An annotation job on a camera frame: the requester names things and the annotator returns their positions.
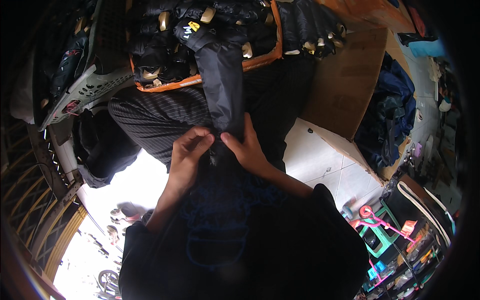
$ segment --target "yellow tag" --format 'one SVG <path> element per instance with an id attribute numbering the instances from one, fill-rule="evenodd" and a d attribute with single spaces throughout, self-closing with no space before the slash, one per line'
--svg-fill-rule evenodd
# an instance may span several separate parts
<path id="1" fill-rule="evenodd" d="M 191 22 L 188 22 L 188 25 L 193 29 L 193 31 L 197 32 L 197 30 L 200 28 L 200 25 L 191 21 Z"/>

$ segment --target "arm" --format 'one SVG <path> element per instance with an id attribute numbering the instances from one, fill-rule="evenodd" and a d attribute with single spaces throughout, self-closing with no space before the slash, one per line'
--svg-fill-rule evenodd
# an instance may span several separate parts
<path id="1" fill-rule="evenodd" d="M 198 161 L 214 140 L 208 128 L 195 126 L 173 143 L 167 185 L 146 224 L 148 231 L 158 233 L 165 226 L 182 196 L 195 183 Z"/>
<path id="2" fill-rule="evenodd" d="M 257 133 L 253 129 L 250 114 L 245 113 L 245 138 L 243 144 L 230 133 L 223 132 L 220 137 L 237 157 L 242 167 L 250 173 L 265 179 L 279 189 L 301 198 L 307 198 L 313 189 L 270 164 L 262 152 Z"/>

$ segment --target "plastic basket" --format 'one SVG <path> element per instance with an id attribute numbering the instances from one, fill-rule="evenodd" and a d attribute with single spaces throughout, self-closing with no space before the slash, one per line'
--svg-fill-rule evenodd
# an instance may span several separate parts
<path id="1" fill-rule="evenodd" d="M 278 7 L 276 6 L 275 0 L 271 0 L 270 2 L 271 8 L 272 8 L 272 13 L 275 19 L 276 23 L 276 44 L 275 47 L 272 49 L 267 54 L 260 55 L 248 60 L 244 60 L 242 62 L 243 66 L 243 71 L 248 71 L 248 70 L 253 70 L 256 68 L 259 68 L 261 66 L 265 66 L 267 64 L 272 63 L 273 61 L 279 59 L 282 57 L 283 51 L 282 51 L 282 25 L 280 21 L 280 14 L 278 13 Z M 132 61 L 132 56 L 130 55 L 130 65 L 132 68 L 132 72 L 134 72 L 133 68 L 133 61 Z M 184 80 L 180 82 L 175 82 L 175 83 L 168 83 L 168 84 L 162 84 L 161 86 L 158 87 L 152 87 L 152 88 L 144 88 L 140 83 L 135 82 L 137 85 L 137 88 L 141 90 L 142 92 L 163 92 L 163 91 L 168 91 L 168 90 L 173 90 L 177 89 L 180 87 L 192 85 L 192 84 L 197 84 L 201 82 L 202 79 L 200 77 L 200 74 L 190 76 L 188 78 L 185 78 Z"/>
<path id="2" fill-rule="evenodd" d="M 128 55 L 124 51 L 125 5 L 126 0 L 120 0 L 120 3 L 117 0 L 98 0 L 93 13 L 88 49 L 84 51 L 86 58 L 82 57 L 86 60 L 84 71 L 51 106 L 45 108 L 48 109 L 46 115 L 41 112 L 40 101 L 34 101 L 37 106 L 34 107 L 34 112 L 38 131 L 68 118 L 70 113 L 66 111 L 66 106 L 69 103 L 75 101 L 75 111 L 81 111 L 85 105 L 133 77 Z"/>

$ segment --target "pinstripe fabric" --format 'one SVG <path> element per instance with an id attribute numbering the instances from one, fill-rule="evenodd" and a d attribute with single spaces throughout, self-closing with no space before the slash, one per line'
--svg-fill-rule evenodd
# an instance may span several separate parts
<path id="1" fill-rule="evenodd" d="M 305 104 L 313 67 L 312 60 L 289 58 L 244 74 L 246 110 L 266 158 L 282 171 L 285 136 Z M 137 144 L 167 165 L 167 170 L 175 140 L 192 126 L 212 126 L 205 95 L 197 87 L 162 93 L 127 87 L 113 96 L 108 110 Z"/>

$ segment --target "green plastic stool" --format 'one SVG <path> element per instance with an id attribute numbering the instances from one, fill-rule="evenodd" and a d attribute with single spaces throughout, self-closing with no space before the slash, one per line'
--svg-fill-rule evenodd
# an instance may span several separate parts
<path id="1" fill-rule="evenodd" d="M 395 223 L 396 228 L 398 230 L 400 230 L 401 227 L 400 227 L 399 223 L 397 222 L 397 220 L 395 219 L 395 217 L 393 216 L 390 208 L 388 208 L 387 204 L 385 204 L 385 202 L 383 200 L 380 200 L 380 203 L 382 204 L 383 207 L 380 208 L 379 211 L 375 212 L 375 215 L 376 216 L 381 216 L 384 212 L 387 212 L 387 214 L 390 216 L 390 218 Z M 376 221 L 370 220 L 370 219 L 362 219 L 362 220 L 364 220 L 367 223 L 372 223 L 372 224 L 376 223 Z M 395 240 L 400 236 L 398 233 L 395 233 L 393 236 L 390 237 L 385 232 L 383 226 L 380 225 L 380 226 L 377 226 L 377 227 L 364 226 L 359 233 L 362 238 L 365 235 L 365 233 L 367 232 L 368 228 L 370 228 L 373 231 L 373 233 L 377 236 L 377 238 L 380 239 L 380 245 L 378 245 L 376 249 L 372 249 L 367 243 L 365 243 L 365 246 L 367 246 L 367 250 L 376 258 L 379 258 L 380 255 L 382 255 L 388 249 L 388 247 L 390 247 L 395 242 Z"/>

